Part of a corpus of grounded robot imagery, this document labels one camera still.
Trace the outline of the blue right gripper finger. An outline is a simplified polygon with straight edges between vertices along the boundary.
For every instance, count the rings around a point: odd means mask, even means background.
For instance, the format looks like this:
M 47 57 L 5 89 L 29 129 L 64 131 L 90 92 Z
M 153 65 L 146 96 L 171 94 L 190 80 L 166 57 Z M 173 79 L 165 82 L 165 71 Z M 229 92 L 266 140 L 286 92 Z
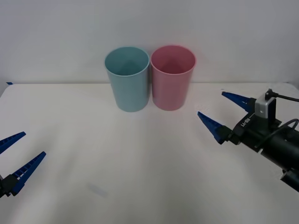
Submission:
M 225 141 L 230 141 L 232 137 L 231 129 L 214 121 L 200 111 L 197 111 L 197 116 L 219 144 L 223 144 Z
M 244 109 L 247 113 L 254 113 L 255 112 L 255 98 L 248 98 L 245 96 L 241 96 L 238 94 L 230 93 L 230 92 L 222 92 L 222 96 L 228 98 L 242 109 Z

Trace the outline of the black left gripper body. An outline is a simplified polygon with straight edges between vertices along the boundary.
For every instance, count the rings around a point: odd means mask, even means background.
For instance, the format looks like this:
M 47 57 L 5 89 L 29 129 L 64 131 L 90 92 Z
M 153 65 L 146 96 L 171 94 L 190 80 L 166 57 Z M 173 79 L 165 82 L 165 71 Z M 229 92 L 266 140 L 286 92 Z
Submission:
M 3 197 L 4 195 L 9 197 L 11 194 L 10 190 L 11 190 L 11 175 L 8 175 L 5 178 L 0 176 L 0 197 Z

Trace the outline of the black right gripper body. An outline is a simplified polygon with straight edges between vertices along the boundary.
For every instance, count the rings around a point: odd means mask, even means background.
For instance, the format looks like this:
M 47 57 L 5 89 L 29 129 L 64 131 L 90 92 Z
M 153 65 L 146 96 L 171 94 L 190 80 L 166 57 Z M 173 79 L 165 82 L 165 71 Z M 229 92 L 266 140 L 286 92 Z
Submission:
M 283 146 L 280 137 L 273 136 L 262 143 L 281 123 L 278 119 L 269 121 L 256 116 L 254 113 L 248 113 L 234 127 L 229 136 L 229 141 L 235 145 L 242 143 L 255 152 L 262 149 L 264 154 L 281 154 L 283 153 Z

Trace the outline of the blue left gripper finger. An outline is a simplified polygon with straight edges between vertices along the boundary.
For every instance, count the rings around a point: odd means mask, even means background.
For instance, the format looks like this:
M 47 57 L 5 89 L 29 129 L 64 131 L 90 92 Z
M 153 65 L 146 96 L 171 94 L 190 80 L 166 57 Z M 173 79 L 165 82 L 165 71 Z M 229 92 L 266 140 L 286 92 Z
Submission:
M 44 151 L 41 152 L 30 162 L 5 177 L 3 179 L 3 195 L 17 195 L 45 156 L 46 153 Z
M 20 132 L 5 139 L 0 140 L 0 154 L 5 152 L 9 147 L 11 147 L 14 143 L 20 140 L 22 137 L 26 135 L 25 132 Z

